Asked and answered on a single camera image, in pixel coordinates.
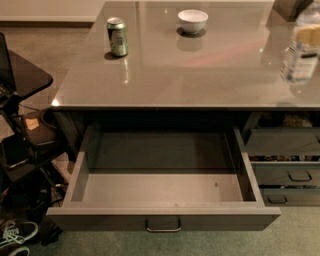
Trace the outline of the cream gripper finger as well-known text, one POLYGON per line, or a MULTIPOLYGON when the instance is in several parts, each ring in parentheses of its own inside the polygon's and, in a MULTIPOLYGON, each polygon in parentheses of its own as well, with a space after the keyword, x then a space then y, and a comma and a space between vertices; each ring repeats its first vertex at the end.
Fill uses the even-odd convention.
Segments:
POLYGON ((320 25, 307 25, 298 28, 296 40, 302 44, 310 46, 320 46, 320 25))

